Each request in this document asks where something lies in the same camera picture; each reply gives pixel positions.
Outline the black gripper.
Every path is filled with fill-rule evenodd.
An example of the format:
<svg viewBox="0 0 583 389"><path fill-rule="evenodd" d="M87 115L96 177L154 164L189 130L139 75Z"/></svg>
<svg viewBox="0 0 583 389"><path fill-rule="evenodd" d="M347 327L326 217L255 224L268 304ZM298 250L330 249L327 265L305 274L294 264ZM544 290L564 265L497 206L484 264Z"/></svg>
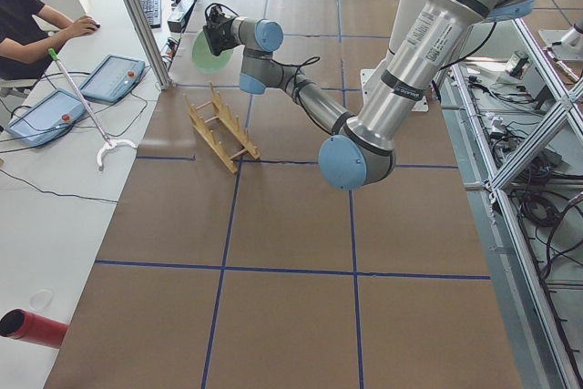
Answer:
<svg viewBox="0 0 583 389"><path fill-rule="evenodd" d="M209 17L203 26L210 52L213 55L221 55L224 51L238 46L238 42L231 31L235 16L217 15Z"/></svg>

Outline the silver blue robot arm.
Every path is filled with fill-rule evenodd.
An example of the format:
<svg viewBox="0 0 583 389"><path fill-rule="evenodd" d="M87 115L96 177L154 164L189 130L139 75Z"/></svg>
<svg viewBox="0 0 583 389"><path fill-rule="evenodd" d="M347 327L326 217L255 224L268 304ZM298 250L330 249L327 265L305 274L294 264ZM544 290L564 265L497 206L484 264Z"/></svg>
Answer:
<svg viewBox="0 0 583 389"><path fill-rule="evenodd" d="M395 132L445 67L463 34L481 22L528 15L533 5L534 0L425 0L358 114L330 99L303 74L301 66L273 59L283 41L279 24L237 15L213 3L205 10L203 32L214 56L243 46L242 91L260 95L268 88L279 88L329 134L318 155L321 173L333 187L350 190L392 172Z"/></svg>

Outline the person's right hand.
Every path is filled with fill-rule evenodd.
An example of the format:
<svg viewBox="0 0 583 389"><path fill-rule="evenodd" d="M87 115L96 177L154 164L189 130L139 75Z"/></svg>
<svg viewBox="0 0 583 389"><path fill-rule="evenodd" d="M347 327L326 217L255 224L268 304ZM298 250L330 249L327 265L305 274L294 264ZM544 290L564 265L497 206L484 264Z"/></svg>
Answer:
<svg viewBox="0 0 583 389"><path fill-rule="evenodd" d="M79 17L66 32L70 37L88 36L94 34L100 28L100 23L88 15Z"/></svg>

